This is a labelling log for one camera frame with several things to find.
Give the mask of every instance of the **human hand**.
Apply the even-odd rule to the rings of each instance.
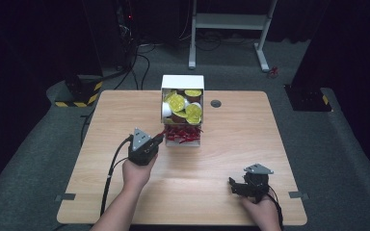
[[[269,192],[271,197],[274,197],[273,192]],[[240,200],[248,212],[251,219],[262,231],[278,231],[281,230],[278,223],[278,210],[275,203],[269,197],[264,195],[261,201],[257,204],[252,203],[247,197],[241,196]]]
[[[137,166],[129,160],[122,164],[122,179],[124,181],[123,188],[125,190],[133,190],[139,193],[145,184],[148,182],[151,175],[152,167],[155,164],[158,154],[149,162],[147,166]]]

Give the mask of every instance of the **gray carpet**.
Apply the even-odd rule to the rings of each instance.
[[[215,45],[198,43],[202,49]],[[251,40],[234,39],[224,40],[212,51],[198,49],[195,70],[188,69],[187,48],[143,46],[140,52],[150,61],[144,90],[159,90],[164,74],[201,74],[206,90],[265,91],[298,188],[309,196],[304,200],[308,223],[287,226],[285,230],[370,230],[370,163],[340,111],[333,91],[322,89],[333,112],[295,112],[283,88],[294,78],[308,42],[265,43],[270,66],[279,69],[276,79],[266,78],[251,46]],[[146,67],[145,59],[138,57],[134,70],[139,88]],[[121,80],[122,76],[106,80],[101,90],[112,90]],[[47,90],[49,100],[54,101],[63,84]],[[136,88],[130,74],[118,90]],[[0,230],[53,230],[60,225],[56,220],[60,202],[55,197],[66,190],[81,145],[84,122],[81,116],[88,115],[92,109],[52,106],[19,146],[0,176]],[[85,224],[61,228],[89,229]],[[201,228],[175,227],[174,230]],[[209,230],[224,228],[209,227]],[[225,227],[225,230],[238,228]]]

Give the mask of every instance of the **white box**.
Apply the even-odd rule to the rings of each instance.
[[[161,123],[166,146],[200,146],[203,91],[203,75],[163,76]]]

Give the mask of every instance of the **human arm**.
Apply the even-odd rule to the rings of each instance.
[[[278,210],[275,203],[269,197],[264,195],[259,203],[252,203],[247,197],[241,196],[240,200],[248,212],[251,219],[262,231],[280,231],[278,222]]]
[[[92,227],[93,231],[125,231],[129,229],[141,191],[149,180],[157,156],[158,154],[147,166],[137,166],[129,160],[122,164],[124,182],[122,190]]]

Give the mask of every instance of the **wooden table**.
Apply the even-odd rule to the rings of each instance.
[[[220,100],[214,108],[210,102]],[[108,168],[121,142],[135,127],[152,137],[163,131],[159,90],[105,90],[101,93],[58,213],[60,223],[95,223]],[[206,90],[200,147],[160,144],[158,160],[139,200],[134,224],[252,225],[232,194],[228,177],[243,183],[244,167],[260,163],[275,174],[269,184],[277,193],[285,225],[306,223],[297,186],[266,93]],[[127,143],[118,160],[127,157]],[[122,187],[116,167],[108,202]]]

